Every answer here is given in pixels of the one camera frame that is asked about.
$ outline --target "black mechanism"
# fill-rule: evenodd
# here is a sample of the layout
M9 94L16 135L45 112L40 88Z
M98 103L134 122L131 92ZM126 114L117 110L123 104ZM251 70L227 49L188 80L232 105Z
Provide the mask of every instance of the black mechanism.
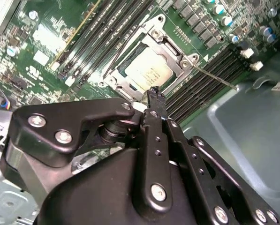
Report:
M25 106L13 114L0 168L41 206L34 224L280 224L204 139L185 138L158 88L143 103L144 112L113 98ZM31 126L33 115L46 124ZM71 141L58 142L58 131ZM125 148L69 174L74 156L118 142Z

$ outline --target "cable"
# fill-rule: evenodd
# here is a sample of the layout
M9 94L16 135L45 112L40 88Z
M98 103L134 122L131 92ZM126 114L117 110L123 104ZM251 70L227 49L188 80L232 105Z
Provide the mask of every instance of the cable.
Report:
M4 100L5 100L5 104L2 104L1 107L9 110L10 109L10 101L9 101L8 97L4 94L4 92L2 91L1 88L0 88L0 94L4 97Z

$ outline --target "ram slot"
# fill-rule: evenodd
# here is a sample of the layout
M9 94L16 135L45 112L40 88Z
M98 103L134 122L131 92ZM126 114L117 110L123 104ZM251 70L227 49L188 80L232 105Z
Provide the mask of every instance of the ram slot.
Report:
M90 63L93 58L95 58L95 61L90 66L90 68L84 73L84 76L80 79L79 82L80 85L83 85L84 82L90 77L90 75L99 67L99 65L106 59L106 56L109 54L109 52L124 40L124 37L131 30L131 28L133 26L137 26L136 21L143 14L146 13L146 11L152 5L153 2L154 0L146 1L140 7L135 8L131 14L126 15L123 19L123 21L127 21L124 28L122 29L121 24L119 24L118 27L114 29L115 33L117 34L113 36L113 38L110 38L110 40L107 39L101 44L102 53L98 57L96 57L96 55L93 54L91 58L87 59L88 63Z

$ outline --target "screw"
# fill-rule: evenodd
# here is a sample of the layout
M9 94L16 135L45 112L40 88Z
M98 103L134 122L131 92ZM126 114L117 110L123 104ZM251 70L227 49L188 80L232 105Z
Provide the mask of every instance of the screw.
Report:
M183 61L181 62L181 65L182 65L183 68L188 67L189 64L190 64L190 63L189 63L188 61L186 61L186 60L183 60Z
M267 211L267 214L270 217L270 219L273 220L273 222L278 223L276 216L271 211Z
M35 128L41 128L41 127L45 126L46 120L42 116L34 115L34 116L30 116L28 118L28 123Z
M227 224L228 223L228 217L227 217L227 214L226 212L219 206L216 206L214 208L214 211L215 211L215 214L218 218L218 220L224 224Z
M157 116L158 116L158 114L157 114L156 111L151 111L150 114L151 114L152 116L154 116L154 117L157 117Z
M72 135L67 131L58 131L55 134L55 139L62 144L68 144L72 141Z
M269 10L269 12L268 12L268 16L269 16L270 18L273 18L273 17L275 17L276 15L277 15L276 9L275 9L275 8L271 8L271 9Z
M158 200L159 202L162 202L166 199L166 192L165 190L158 184L153 184L151 186L151 193L152 196Z
M263 222L266 223L267 219L261 210L256 210L257 217Z
M130 106L129 106L129 104L127 104L127 103L122 103L122 107L123 107L124 109L130 110Z
M175 128L178 127L177 123L175 123L173 120L171 121L171 124L172 124L172 126L175 127Z
M201 139L197 138L196 141L199 145L204 146L204 142Z
M159 38L160 37L160 32L158 30L153 30L151 32L151 36L155 39Z

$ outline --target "green circuit board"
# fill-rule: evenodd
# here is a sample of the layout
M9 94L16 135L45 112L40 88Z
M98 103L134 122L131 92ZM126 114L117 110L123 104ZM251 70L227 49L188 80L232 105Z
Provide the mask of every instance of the green circuit board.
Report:
M119 1L115 0L21 1L0 35L0 87L12 100L12 106L16 108L30 104L119 97L110 87L101 87L99 78L106 64L145 16L149 20L159 14L165 15L164 31L186 55L197 53L197 65L200 67L212 61L230 44L229 35L235 31L240 40L247 40L251 44L263 61L270 58L276 49L273 43L264 41L258 33L259 28L270 26L274 32L274 41L280 38L280 0L222 0L212 3L200 0L125 0L120 4L131 6L128 10L130 17L126 20L120 20L124 17L120 14ZM214 15L216 4L225 7L224 13ZM108 12L113 13L109 16L113 16L114 24L117 23L117 27L121 25L125 33L120 37L119 34L114 34L115 30L110 30L113 33L109 33L109 36L90 33L95 42L87 46L85 53L78 58L81 61L78 63L83 65L79 71L81 74L72 81L68 81L72 74L60 78L66 62L70 62L66 53L71 51L72 57L79 54L78 51L84 47L80 45L78 48L76 45L87 28L93 26L102 8L107 7ZM190 7L192 12L182 15L182 10L186 7ZM272 8L277 11L274 17L268 15ZM189 24L192 13L198 17L195 25ZM232 24L222 26L224 16L232 17ZM204 30L208 30L208 24L213 24L210 28L211 35L202 38L202 33L197 28L198 23L204 25ZM211 38L215 39L215 43L208 45ZM60 62L59 67L54 67L56 62ZM195 73L193 70L167 96L175 93Z

